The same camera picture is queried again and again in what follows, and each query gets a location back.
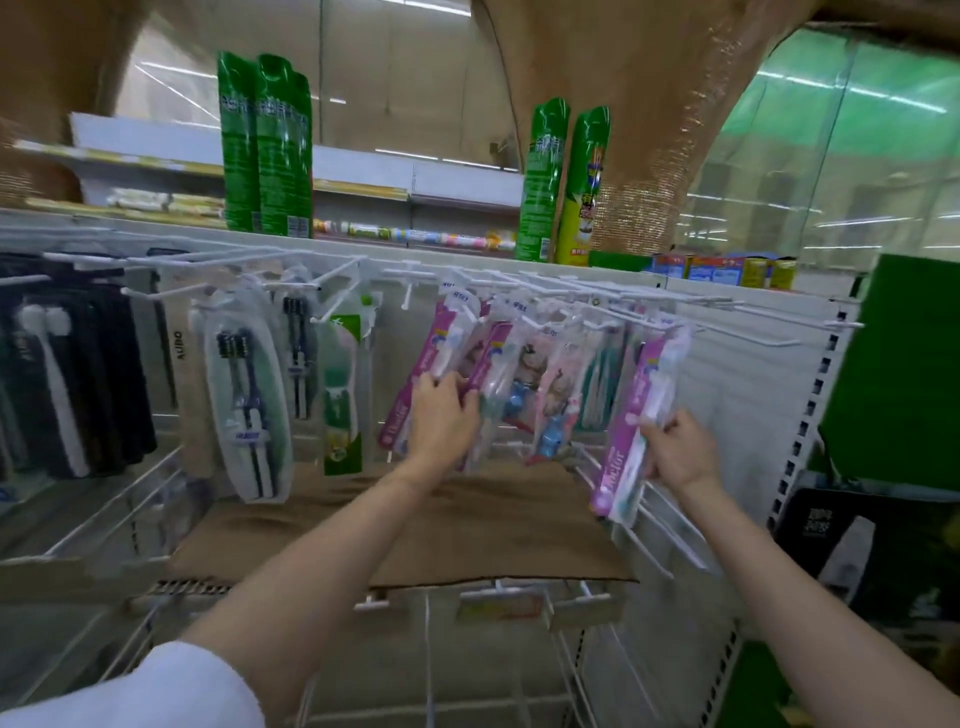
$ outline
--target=white sleeve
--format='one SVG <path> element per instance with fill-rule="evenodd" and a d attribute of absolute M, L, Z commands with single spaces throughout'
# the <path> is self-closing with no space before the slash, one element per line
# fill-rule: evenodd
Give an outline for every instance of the white sleeve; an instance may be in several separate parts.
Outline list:
<path fill-rule="evenodd" d="M 136 670 L 92 688 L 0 713 L 0 728 L 266 728 L 253 691 L 202 647 L 165 643 Z"/>

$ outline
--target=green spray can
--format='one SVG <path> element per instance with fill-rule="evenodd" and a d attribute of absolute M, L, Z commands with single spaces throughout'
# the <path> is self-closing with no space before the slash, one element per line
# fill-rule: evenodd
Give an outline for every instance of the green spray can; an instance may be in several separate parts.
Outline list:
<path fill-rule="evenodd" d="M 587 265 L 593 212 L 600 191 L 603 159 L 610 141 L 610 109 L 596 107 L 577 116 L 570 147 L 570 165 L 566 168 L 566 192 L 557 230 L 554 262 L 561 265 Z"/>
<path fill-rule="evenodd" d="M 294 108 L 298 115 L 298 205 L 300 237 L 313 237 L 313 107 L 310 82 L 302 73 L 294 72 Z"/>
<path fill-rule="evenodd" d="M 520 202 L 520 226 L 516 233 L 517 260 L 545 263 L 550 255 L 550 233 L 557 211 L 560 175 L 564 170 L 569 121 L 570 106 L 559 97 L 534 109 Z"/>
<path fill-rule="evenodd" d="M 260 224 L 270 235 L 299 234 L 297 113 L 293 68 L 280 56 L 256 59 L 256 157 L 260 170 Z"/>
<path fill-rule="evenodd" d="M 217 59 L 220 139 L 224 148 L 227 228 L 260 232 L 260 179 L 256 161 L 256 69 L 232 53 Z"/>

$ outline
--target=person's left hand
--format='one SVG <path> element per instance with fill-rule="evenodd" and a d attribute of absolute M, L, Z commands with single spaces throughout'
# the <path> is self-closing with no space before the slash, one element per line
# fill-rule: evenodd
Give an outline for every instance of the person's left hand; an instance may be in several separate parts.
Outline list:
<path fill-rule="evenodd" d="M 424 374 L 414 387 L 407 462 L 434 484 L 460 463 L 480 430 L 480 394 L 468 391 L 461 405 L 462 382 L 452 372 L 440 382 Z"/>

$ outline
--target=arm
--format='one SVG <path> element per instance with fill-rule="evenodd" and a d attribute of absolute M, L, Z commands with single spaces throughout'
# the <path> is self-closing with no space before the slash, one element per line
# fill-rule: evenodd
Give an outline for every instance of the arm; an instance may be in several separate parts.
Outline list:
<path fill-rule="evenodd" d="M 457 378 L 414 392 L 410 454 L 390 474 L 264 564 L 183 634 L 239 672 L 269 718 L 295 709 L 324 646 L 367 590 L 410 516 L 460 461 L 480 424 Z"/>
<path fill-rule="evenodd" d="M 716 446 L 681 410 L 641 426 L 652 472 L 707 538 L 818 728 L 960 724 L 960 698 L 798 567 L 723 490 Z"/>

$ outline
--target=forearm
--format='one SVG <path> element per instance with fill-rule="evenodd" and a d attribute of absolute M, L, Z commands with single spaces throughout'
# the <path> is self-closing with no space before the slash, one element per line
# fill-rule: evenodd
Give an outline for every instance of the forearm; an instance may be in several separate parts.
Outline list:
<path fill-rule="evenodd" d="M 235 587 L 183 635 L 230 663 L 268 716 L 294 709 L 324 647 L 439 477 L 407 461 Z"/>
<path fill-rule="evenodd" d="M 960 699 L 786 555 L 719 487 L 681 502 L 818 728 L 946 728 Z"/>

